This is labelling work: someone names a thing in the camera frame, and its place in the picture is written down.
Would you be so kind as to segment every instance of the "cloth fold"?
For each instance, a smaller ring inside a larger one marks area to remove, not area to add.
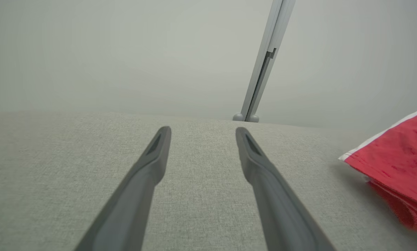
[[[417,112],[339,159],[367,175],[399,221],[417,230]]]

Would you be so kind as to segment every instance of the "gray fabric surface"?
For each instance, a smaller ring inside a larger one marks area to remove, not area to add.
[[[73,250],[163,125],[172,129],[143,250],[266,250],[236,127],[247,127],[337,250],[417,250],[337,157],[370,135],[118,113],[0,114],[0,250]]]

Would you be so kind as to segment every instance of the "red fabric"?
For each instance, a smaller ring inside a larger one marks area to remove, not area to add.
[[[417,230],[417,116],[387,130],[345,162],[369,176],[371,188],[400,222]]]

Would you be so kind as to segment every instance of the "red napkin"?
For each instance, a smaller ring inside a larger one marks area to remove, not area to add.
[[[399,221],[417,230],[417,112],[339,159],[367,175]]]

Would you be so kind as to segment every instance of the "folded red cloth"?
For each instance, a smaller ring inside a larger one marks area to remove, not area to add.
[[[339,159],[367,175],[399,221],[417,230],[417,112]]]

